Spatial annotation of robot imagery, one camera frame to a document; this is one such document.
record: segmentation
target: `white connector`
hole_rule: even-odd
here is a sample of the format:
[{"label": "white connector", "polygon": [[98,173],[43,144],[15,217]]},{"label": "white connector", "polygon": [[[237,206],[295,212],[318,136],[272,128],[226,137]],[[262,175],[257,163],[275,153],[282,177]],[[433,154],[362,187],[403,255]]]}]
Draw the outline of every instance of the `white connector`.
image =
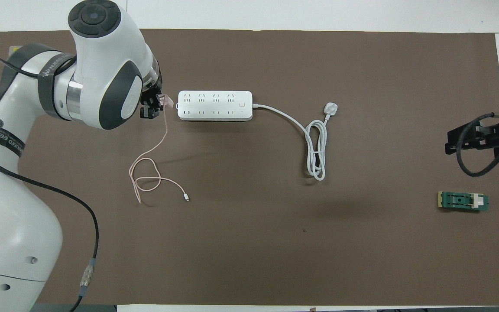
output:
[{"label": "white connector", "polygon": [[481,197],[482,194],[473,193],[473,208],[478,208],[485,205],[485,198]]},{"label": "white connector", "polygon": [[323,110],[323,112],[326,115],[331,115],[331,116],[334,116],[334,114],[336,114],[337,111],[338,111],[338,105],[336,105],[336,103],[332,103],[331,101],[328,102],[327,105],[325,105]]},{"label": "white connector", "polygon": [[250,91],[180,91],[178,117],[187,121],[241,122],[251,120]]}]

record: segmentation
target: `white power cord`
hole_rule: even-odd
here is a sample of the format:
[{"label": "white power cord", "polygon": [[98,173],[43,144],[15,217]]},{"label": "white power cord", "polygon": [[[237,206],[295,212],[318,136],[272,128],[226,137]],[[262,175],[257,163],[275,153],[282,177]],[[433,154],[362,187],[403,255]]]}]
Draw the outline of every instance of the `white power cord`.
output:
[{"label": "white power cord", "polygon": [[[138,156],[136,158],[136,160],[134,160],[134,162],[130,166],[130,169],[128,169],[128,175],[130,176],[130,180],[132,181],[132,186],[134,187],[134,194],[136,194],[136,199],[138,200],[138,203],[142,202],[141,201],[141,197],[140,197],[140,191],[150,192],[150,191],[156,189],[161,184],[162,180],[174,183],[176,186],[178,186],[180,188],[180,190],[182,190],[182,193],[184,194],[184,200],[186,200],[187,202],[190,201],[190,198],[188,197],[188,194],[186,194],[186,192],[184,191],[184,188],[182,188],[182,186],[180,186],[180,184],[178,184],[177,182],[174,182],[171,179],[163,178],[161,176],[161,173],[157,169],[157,165],[155,164],[155,161],[153,159],[149,158],[149,157],[143,157],[144,155],[146,155],[146,154],[152,152],[153,150],[155,150],[165,140],[165,137],[167,136],[167,133],[168,133],[167,113],[166,113],[165,109],[163,110],[163,118],[165,119],[165,134],[163,135],[163,138],[159,141],[159,143],[157,143],[156,146],[153,146],[153,148],[151,148],[147,152],[144,152],[144,153],[140,154],[140,156]],[[153,168],[154,168],[155,172],[157,172],[157,176],[141,176],[140,178],[134,178],[134,169],[136,168],[137,164],[139,164],[140,162],[142,162],[144,160],[149,160],[151,162],[151,164],[153,165]],[[150,188],[150,189],[144,189],[144,188],[142,188],[138,184],[138,181],[139,180],[147,180],[147,179],[155,179],[155,180],[158,180],[158,182],[152,188]]]},{"label": "white power cord", "polygon": [[[309,125],[307,125],[307,127],[305,128],[297,120],[295,120],[288,114],[279,111],[276,108],[260,104],[254,104],[252,107],[269,109],[277,114],[283,115],[284,117],[295,123],[299,128],[301,128],[301,130],[303,131],[303,136],[305,137],[305,141],[307,142],[307,172],[309,172],[309,174],[317,181],[322,181],[325,176],[324,166],[326,163],[325,148],[327,147],[327,122],[331,118],[331,116],[336,114],[338,105],[334,103],[327,103],[327,105],[324,107],[324,113],[326,114],[324,121],[314,120],[310,122]],[[313,148],[313,141],[311,140],[310,136],[311,127],[315,127],[317,128],[317,130],[319,130],[317,150]]]}]

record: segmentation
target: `power strip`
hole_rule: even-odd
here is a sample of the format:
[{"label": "power strip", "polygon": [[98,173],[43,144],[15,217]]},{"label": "power strip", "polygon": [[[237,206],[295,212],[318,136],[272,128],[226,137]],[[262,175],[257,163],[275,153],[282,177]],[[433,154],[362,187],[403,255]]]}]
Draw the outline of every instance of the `power strip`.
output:
[{"label": "power strip", "polygon": [[178,117],[187,121],[244,122],[253,117],[250,91],[180,91]]}]

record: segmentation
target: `white plug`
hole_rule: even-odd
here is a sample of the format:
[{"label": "white plug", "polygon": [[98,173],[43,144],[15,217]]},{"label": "white plug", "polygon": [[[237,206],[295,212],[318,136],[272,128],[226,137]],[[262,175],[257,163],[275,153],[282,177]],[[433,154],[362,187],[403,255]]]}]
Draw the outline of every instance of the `white plug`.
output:
[{"label": "white plug", "polygon": [[334,116],[334,114],[336,114],[336,111],[338,111],[338,105],[330,101],[327,103],[327,105],[325,105],[323,112],[327,115]]}]

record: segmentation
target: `black strap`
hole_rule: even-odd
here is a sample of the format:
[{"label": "black strap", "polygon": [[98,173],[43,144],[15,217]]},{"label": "black strap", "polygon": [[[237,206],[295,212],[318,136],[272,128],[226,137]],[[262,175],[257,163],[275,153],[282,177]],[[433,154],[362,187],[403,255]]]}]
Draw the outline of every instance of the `black strap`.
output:
[{"label": "black strap", "polygon": [[17,154],[19,157],[22,155],[22,151],[26,144],[22,142],[17,136],[8,132],[4,128],[0,127],[0,145],[5,146],[9,150],[12,150],[13,153]]},{"label": "black strap", "polygon": [[55,108],[55,100],[53,98],[55,72],[73,57],[75,56],[68,53],[55,55],[44,65],[38,75],[38,97],[40,98],[40,103],[42,103],[44,111],[52,117],[61,118],[67,121],[69,120],[59,115],[57,113],[57,108]]},{"label": "black strap", "polygon": [[[22,68],[27,61],[30,61],[30,59],[36,55],[47,51],[56,50],[41,43],[30,43],[16,50],[7,61],[18,68]],[[16,75],[18,75],[18,73],[14,69],[10,69],[7,66],[3,68],[0,80],[0,101],[12,85]]]}]

